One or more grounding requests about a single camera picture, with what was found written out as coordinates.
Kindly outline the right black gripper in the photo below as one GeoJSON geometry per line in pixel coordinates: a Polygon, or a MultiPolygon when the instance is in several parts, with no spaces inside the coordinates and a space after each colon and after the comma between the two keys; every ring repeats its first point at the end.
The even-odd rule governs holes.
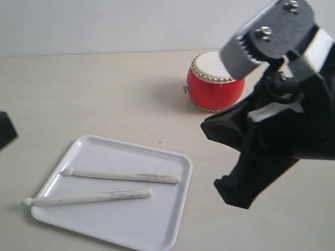
{"type": "Polygon", "coordinates": [[[287,57],[269,64],[253,93],[200,125],[208,140],[240,152],[230,174],[214,181],[230,206],[249,209],[300,159],[334,159],[334,48],[306,80],[287,65],[287,57]]]}

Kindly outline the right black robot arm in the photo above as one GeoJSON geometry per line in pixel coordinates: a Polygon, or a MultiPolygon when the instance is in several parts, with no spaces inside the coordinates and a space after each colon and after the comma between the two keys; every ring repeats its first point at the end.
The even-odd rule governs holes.
{"type": "Polygon", "coordinates": [[[279,30],[263,55],[268,68],[246,98],[206,118],[214,142],[240,152],[230,174],[214,181],[223,201],[247,209],[302,159],[334,159],[334,40],[313,25],[279,30]]]}

